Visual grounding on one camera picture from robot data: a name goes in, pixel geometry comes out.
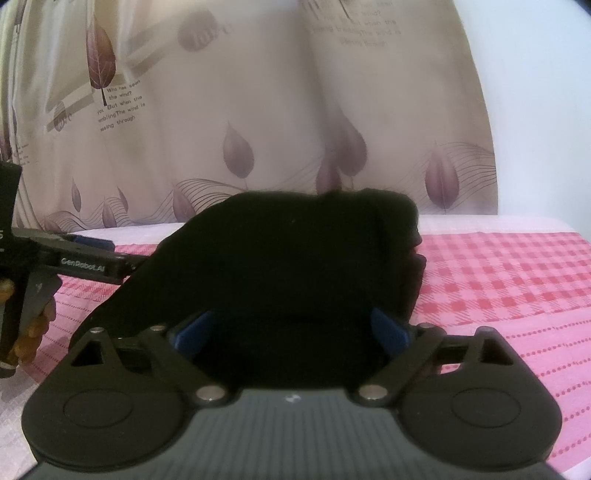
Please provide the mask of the left hand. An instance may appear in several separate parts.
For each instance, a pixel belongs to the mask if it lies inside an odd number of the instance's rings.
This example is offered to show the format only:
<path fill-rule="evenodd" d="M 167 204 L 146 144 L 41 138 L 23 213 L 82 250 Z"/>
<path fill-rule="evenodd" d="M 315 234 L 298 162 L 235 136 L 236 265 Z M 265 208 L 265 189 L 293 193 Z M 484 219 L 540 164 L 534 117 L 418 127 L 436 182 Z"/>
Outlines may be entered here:
<path fill-rule="evenodd" d="M 51 297 L 40 313 L 31 319 L 26 331 L 10 346 L 8 353 L 1 357 L 1 366 L 14 370 L 18 365 L 31 363 L 35 359 L 43 336 L 55 319 L 56 301 Z"/>

